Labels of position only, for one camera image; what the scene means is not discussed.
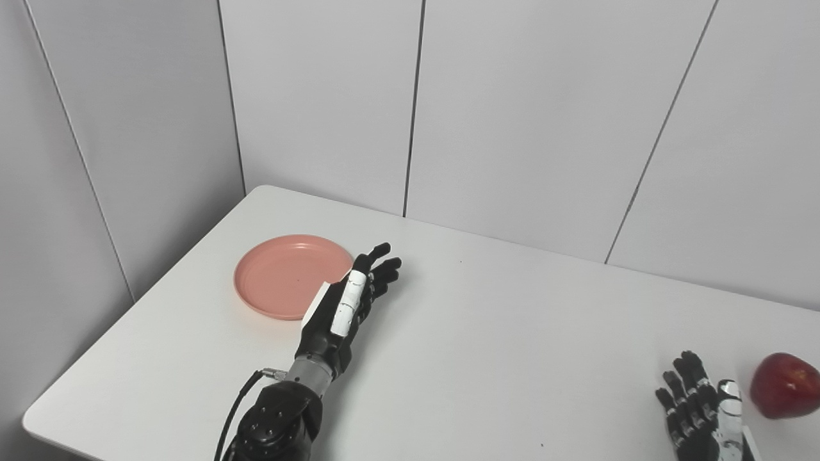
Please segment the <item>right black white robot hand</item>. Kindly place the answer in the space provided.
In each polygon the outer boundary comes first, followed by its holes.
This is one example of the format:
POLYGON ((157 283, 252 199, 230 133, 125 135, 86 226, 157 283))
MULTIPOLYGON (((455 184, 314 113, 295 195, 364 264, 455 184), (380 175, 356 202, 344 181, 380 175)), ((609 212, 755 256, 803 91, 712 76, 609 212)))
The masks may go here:
POLYGON ((709 379, 696 353, 683 351, 665 385, 654 392, 664 409, 666 432, 676 460, 759 460, 735 380, 709 379))

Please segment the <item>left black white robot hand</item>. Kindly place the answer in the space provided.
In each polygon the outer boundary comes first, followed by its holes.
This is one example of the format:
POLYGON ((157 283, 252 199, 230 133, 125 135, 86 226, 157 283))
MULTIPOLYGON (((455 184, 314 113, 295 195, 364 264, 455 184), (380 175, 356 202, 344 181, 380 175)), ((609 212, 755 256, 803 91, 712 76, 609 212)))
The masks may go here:
POLYGON ((352 360, 352 341, 369 317, 375 300, 399 278, 402 260, 384 260, 387 242, 360 254, 342 280, 319 296, 316 309, 302 327, 295 359, 307 359, 330 371, 331 380, 343 374, 352 360))

